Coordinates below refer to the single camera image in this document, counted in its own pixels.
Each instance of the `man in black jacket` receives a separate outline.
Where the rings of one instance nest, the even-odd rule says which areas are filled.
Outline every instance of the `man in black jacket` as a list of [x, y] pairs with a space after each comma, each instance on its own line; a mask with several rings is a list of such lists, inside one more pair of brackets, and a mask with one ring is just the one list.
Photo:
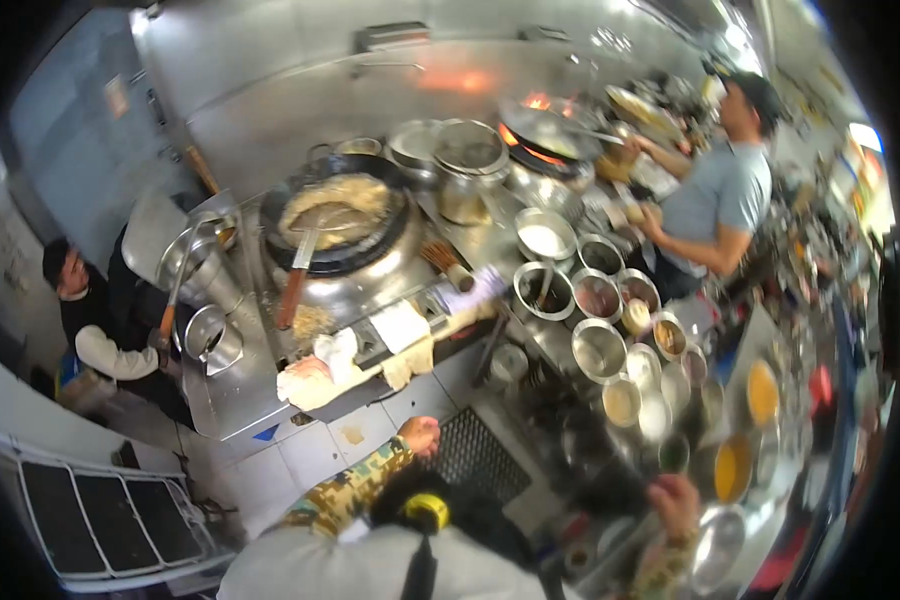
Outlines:
[[84, 365], [116, 381], [181, 426], [194, 429], [190, 407], [163, 372], [168, 357], [139, 339], [131, 341], [110, 310], [108, 282], [67, 240], [44, 248], [43, 276], [60, 298], [60, 319], [70, 347]]

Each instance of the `black cap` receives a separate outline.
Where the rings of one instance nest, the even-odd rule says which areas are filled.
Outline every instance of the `black cap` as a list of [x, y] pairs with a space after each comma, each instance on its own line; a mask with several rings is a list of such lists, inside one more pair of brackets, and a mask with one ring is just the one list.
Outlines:
[[760, 135], [768, 138], [783, 114], [783, 102], [780, 102], [774, 86], [766, 78], [745, 71], [720, 76], [720, 79], [724, 86], [736, 84], [744, 92], [746, 101], [750, 102], [760, 117]]

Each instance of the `gas burner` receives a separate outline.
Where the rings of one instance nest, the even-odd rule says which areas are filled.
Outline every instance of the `gas burner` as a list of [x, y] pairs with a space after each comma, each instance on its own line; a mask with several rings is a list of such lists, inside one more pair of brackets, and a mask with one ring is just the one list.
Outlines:
[[590, 163], [587, 161], [564, 161], [527, 148], [517, 141], [516, 137], [503, 123], [497, 126], [497, 130], [500, 132], [500, 136], [504, 138], [506, 145], [509, 146], [510, 157], [531, 171], [562, 182], [568, 182], [586, 173], [589, 169]]

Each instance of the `black wok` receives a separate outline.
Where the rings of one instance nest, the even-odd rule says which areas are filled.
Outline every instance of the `black wok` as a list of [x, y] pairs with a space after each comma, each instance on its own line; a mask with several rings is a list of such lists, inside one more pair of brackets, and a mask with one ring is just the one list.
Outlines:
[[260, 206], [260, 222], [266, 249], [277, 265], [290, 270], [297, 254], [297, 247], [280, 234], [277, 224], [304, 187], [336, 175], [355, 174], [370, 175], [383, 182], [390, 191], [389, 206], [381, 221], [365, 237], [315, 250], [310, 261], [310, 277], [333, 277], [355, 271], [382, 257], [394, 245], [410, 216], [406, 189], [411, 182], [407, 175], [396, 164], [380, 156], [330, 154], [309, 161], [266, 192]]

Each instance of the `man in gray t-shirt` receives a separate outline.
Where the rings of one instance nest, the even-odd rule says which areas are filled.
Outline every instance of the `man in gray t-shirt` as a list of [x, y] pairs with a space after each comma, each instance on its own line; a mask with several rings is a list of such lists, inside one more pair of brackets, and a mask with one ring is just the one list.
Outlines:
[[723, 84], [720, 125], [727, 140], [695, 162], [645, 137], [627, 140], [680, 180], [660, 202], [662, 219], [644, 210], [639, 228], [650, 244], [627, 261], [649, 275], [663, 303], [692, 293], [707, 271], [733, 273], [770, 205], [764, 140], [780, 118], [780, 98], [756, 73], [737, 73]]

